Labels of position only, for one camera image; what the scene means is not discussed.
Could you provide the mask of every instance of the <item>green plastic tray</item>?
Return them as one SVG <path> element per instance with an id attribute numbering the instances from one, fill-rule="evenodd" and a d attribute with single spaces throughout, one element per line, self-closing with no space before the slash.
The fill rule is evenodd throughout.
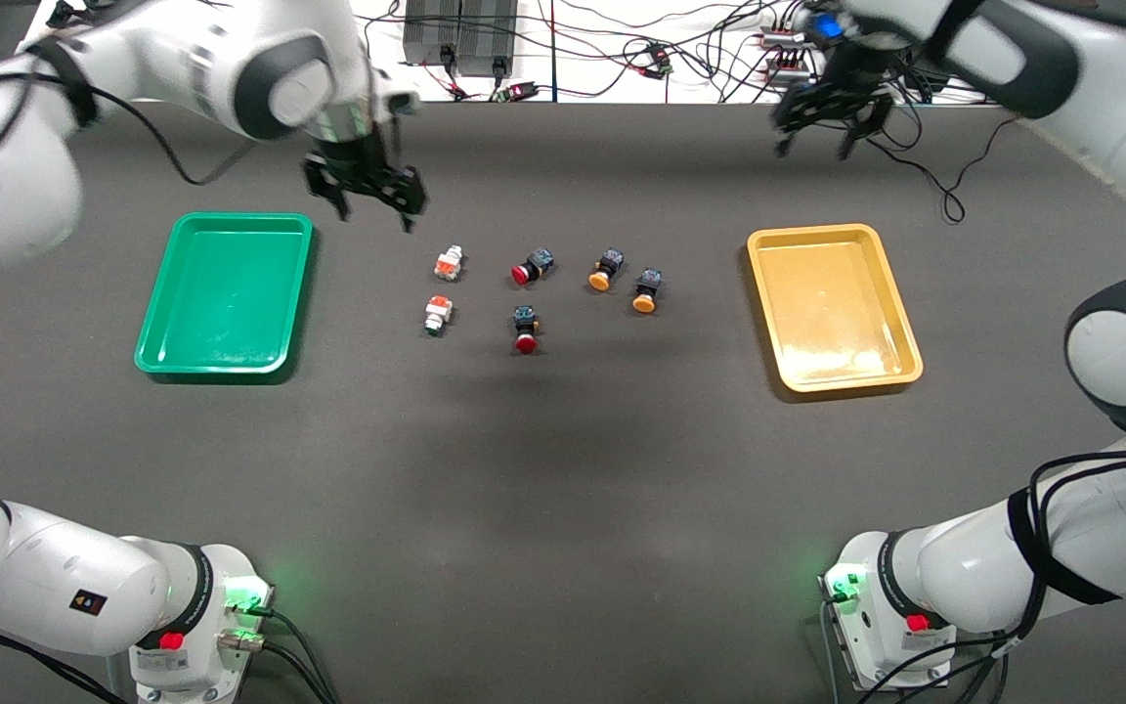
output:
<path id="1" fill-rule="evenodd" d="M 293 213 L 176 220 L 134 360 L 153 375 L 272 374 L 289 358 L 312 222 Z"/>

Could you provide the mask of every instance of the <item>gray metal box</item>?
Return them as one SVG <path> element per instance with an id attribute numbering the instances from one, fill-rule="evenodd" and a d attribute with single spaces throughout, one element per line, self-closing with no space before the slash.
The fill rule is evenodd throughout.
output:
<path id="1" fill-rule="evenodd" d="M 459 75 L 491 77 L 494 59 L 515 68 L 515 15 L 517 0 L 463 0 L 459 32 Z"/>
<path id="2" fill-rule="evenodd" d="M 459 0 L 406 0 L 406 63 L 441 63 L 441 50 L 459 46 Z"/>

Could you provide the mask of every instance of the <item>yellow tray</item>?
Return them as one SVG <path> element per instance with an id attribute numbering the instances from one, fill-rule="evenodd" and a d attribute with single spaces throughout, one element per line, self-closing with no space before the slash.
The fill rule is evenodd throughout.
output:
<path id="1" fill-rule="evenodd" d="M 837 391 L 906 384 L 923 374 L 872 228 L 760 229 L 747 248 L 785 386 Z"/>

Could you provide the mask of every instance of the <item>gray tabletop surface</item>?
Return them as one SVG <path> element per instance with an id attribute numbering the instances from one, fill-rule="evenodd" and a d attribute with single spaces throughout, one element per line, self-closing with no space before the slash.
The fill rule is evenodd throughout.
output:
<path id="1" fill-rule="evenodd" d="M 950 179 L 1006 117 L 922 113 L 913 154 Z M 175 108 L 149 115 L 196 172 L 236 146 Z M 1126 277 L 1126 206 L 1022 126 L 971 170 L 962 226 L 875 149 L 837 163 L 839 133 L 776 160 L 759 107 L 430 106 L 404 130 L 432 196 L 412 234 L 370 200 L 341 223 L 310 197 L 305 137 L 193 188 L 113 117 L 72 142 L 75 234 L 0 277 L 0 498 L 241 547 L 347 703 L 825 704 L 814 576 L 846 540 L 986 507 L 1040 461 L 1117 440 L 1064 369 L 1063 322 Z M 191 211 L 314 221 L 287 383 L 134 367 Z M 794 402 L 769 371 L 745 238 L 846 222 L 884 238 L 926 373 L 899 395 Z M 432 266 L 452 243 L 470 257 L 446 285 Z M 518 289 L 508 268 L 539 246 L 558 267 Z M 590 293 L 608 246 L 634 271 Z M 647 266 L 665 286 L 642 317 L 628 289 Z M 456 303 L 439 339 L 421 330 L 435 293 Z M 533 357 L 510 347 L 519 303 L 542 317 Z M 262 656 L 241 701 L 307 698 Z M 68 701 L 90 699 L 0 649 L 0 704 Z M 1126 598 L 1042 624 L 1004 701 L 1126 703 Z"/>

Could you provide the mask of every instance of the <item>black square sticker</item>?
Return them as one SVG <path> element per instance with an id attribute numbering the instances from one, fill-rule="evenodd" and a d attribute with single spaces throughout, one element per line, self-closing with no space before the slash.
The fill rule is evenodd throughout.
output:
<path id="1" fill-rule="evenodd" d="M 72 597 L 72 603 L 68 605 L 69 609 L 74 609 L 77 612 L 84 612 L 91 616 L 99 615 L 102 611 L 102 605 L 107 604 L 107 597 L 100 597 L 98 594 L 92 591 L 86 591 L 80 589 L 75 597 Z"/>

